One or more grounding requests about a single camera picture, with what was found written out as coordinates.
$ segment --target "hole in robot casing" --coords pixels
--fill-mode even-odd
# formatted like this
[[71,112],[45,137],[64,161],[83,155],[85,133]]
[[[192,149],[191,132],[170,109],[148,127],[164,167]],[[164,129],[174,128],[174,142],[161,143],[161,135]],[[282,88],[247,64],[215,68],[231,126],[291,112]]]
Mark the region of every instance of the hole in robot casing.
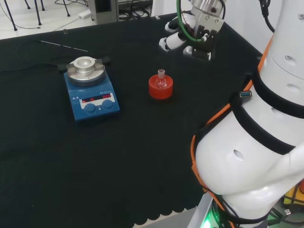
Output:
[[233,153],[239,161],[242,162],[244,160],[244,156],[242,155],[242,153],[240,151],[233,150]]
[[301,92],[301,88],[294,84],[287,84],[288,89],[290,89],[292,92],[299,94]]

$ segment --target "black cable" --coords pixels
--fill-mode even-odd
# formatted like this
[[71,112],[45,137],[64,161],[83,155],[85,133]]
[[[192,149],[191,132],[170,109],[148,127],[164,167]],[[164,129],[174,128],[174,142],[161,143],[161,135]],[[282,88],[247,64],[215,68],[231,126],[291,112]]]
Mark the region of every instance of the black cable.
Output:
[[225,14],[226,14],[226,5],[225,5],[225,3],[224,3],[224,1],[223,0],[219,0],[220,1],[220,3],[222,4],[222,8],[223,8],[223,19],[225,18]]
[[272,32],[275,32],[275,29],[274,29],[274,27],[272,27],[272,25],[270,24],[268,17],[264,17],[264,18],[265,18],[265,22],[266,22],[268,28],[269,28]]
[[127,1],[130,2],[130,9],[119,9],[119,14],[120,15],[125,15],[126,17],[119,17],[120,20],[130,20],[130,19],[140,19],[144,14],[147,14],[148,17],[151,16],[152,13],[152,9],[149,11],[147,11],[145,9],[145,7],[147,6],[143,6],[143,7],[137,7],[134,8],[134,2],[139,2],[139,0],[131,0],[131,1]]
[[[59,1],[59,0],[56,0],[54,3],[57,4],[57,5],[64,5],[63,3],[58,3],[58,1]],[[69,3],[69,4],[66,4],[66,6],[68,6],[68,5],[72,4],[72,3],[78,3],[78,4],[85,5],[86,7],[89,7],[89,5],[88,5],[88,3],[87,3],[86,0],[84,0],[84,3],[79,2],[78,0],[76,0],[76,1],[67,0],[67,1],[69,1],[70,3]]]
[[271,0],[268,0],[268,1],[267,0],[259,0],[259,1],[260,1],[260,5],[261,5],[262,15],[265,18],[265,22],[266,22],[268,28],[272,32],[275,32],[274,27],[272,27],[272,25],[270,24],[269,19],[268,19],[268,15],[269,15],[268,7],[270,6]]
[[279,224],[280,222],[290,224],[290,225],[304,225],[304,221],[302,221],[302,222],[289,221],[289,220],[283,219],[284,216],[277,209],[272,208],[271,210],[275,213],[275,214],[273,214],[272,212],[270,212],[270,215],[275,218],[275,219],[271,220],[272,225]]
[[229,211],[228,211],[228,209],[226,208],[226,206],[231,210],[231,212],[234,214],[234,216],[235,216],[236,218],[239,218],[238,214],[237,214],[237,213],[233,210],[233,208],[224,200],[224,198],[223,198],[222,196],[215,194],[213,191],[211,191],[209,188],[207,188],[207,187],[205,187],[205,186],[203,186],[203,188],[204,188],[205,190],[207,190],[207,191],[213,193],[213,194],[217,197],[217,199],[220,201],[221,205],[224,207],[224,209],[225,209],[225,211],[226,211],[227,213],[229,213]]
[[[2,7],[2,5],[1,5],[1,2],[0,2],[0,6],[1,6],[1,9],[2,9],[2,11],[3,11],[3,13],[5,14],[5,16],[10,20],[10,18],[8,17],[8,15],[6,14],[6,12],[4,11],[4,9],[3,9],[3,7]],[[15,26],[17,26],[18,28],[23,28],[23,29],[40,29],[41,27],[33,27],[33,28],[25,28],[25,27],[21,27],[21,26],[19,26],[19,25],[16,25],[15,24]]]

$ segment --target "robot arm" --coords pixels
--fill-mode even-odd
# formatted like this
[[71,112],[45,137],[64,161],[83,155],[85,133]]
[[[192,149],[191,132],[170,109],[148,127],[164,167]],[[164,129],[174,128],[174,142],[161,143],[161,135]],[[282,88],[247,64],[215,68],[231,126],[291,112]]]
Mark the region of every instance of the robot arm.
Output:
[[183,51],[184,55],[202,60],[211,60],[216,35],[224,23],[225,1],[192,0],[193,8],[191,13],[183,12],[180,14],[180,20],[178,19],[179,16],[177,16],[166,24],[165,29],[175,33],[168,38],[160,40],[159,44],[162,49],[169,51],[179,48],[185,42],[188,42],[189,45]]

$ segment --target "thin metal rod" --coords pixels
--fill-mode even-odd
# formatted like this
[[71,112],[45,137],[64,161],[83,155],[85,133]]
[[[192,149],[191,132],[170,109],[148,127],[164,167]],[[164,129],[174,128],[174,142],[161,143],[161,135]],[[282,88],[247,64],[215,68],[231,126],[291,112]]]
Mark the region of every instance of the thin metal rod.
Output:
[[67,10],[66,1],[65,1],[65,0],[63,0],[63,3],[64,3],[64,5],[65,5],[65,7],[66,7],[66,10]]
[[41,0],[41,6],[42,6],[42,11],[45,11],[42,0]]
[[37,0],[34,0],[34,2],[35,2],[37,17],[38,17],[38,24],[39,24],[39,25],[42,25],[41,22],[40,22],[40,16],[39,16],[39,12],[38,12]]
[[29,9],[30,9],[30,7],[29,7],[29,5],[28,5],[27,0],[24,0],[24,1],[25,1],[26,5],[28,6],[28,10],[29,10]]
[[12,17],[12,15],[11,15],[11,13],[10,13],[10,9],[9,9],[8,3],[6,2],[6,0],[4,0],[4,3],[5,3],[5,5],[6,5],[6,8],[8,9],[9,16],[10,16],[10,20],[11,20],[11,22],[13,23],[14,30],[15,30],[15,31],[17,31],[18,29],[17,29],[17,28],[16,28],[16,26],[15,26],[15,23],[14,23],[13,17]]

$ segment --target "black tablecloth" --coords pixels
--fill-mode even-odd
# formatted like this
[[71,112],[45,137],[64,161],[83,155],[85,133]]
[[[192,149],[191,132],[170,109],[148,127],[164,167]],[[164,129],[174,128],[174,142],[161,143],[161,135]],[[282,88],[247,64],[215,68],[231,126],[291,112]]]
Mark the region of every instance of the black tablecloth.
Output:
[[[212,62],[182,48],[165,53],[158,42],[173,17],[0,41],[0,227],[130,228],[198,205],[191,138],[242,87],[260,53],[226,24]],[[87,53],[35,40],[109,55],[120,113],[76,124],[63,75],[36,64]],[[174,80],[164,103],[148,95],[160,68]]]

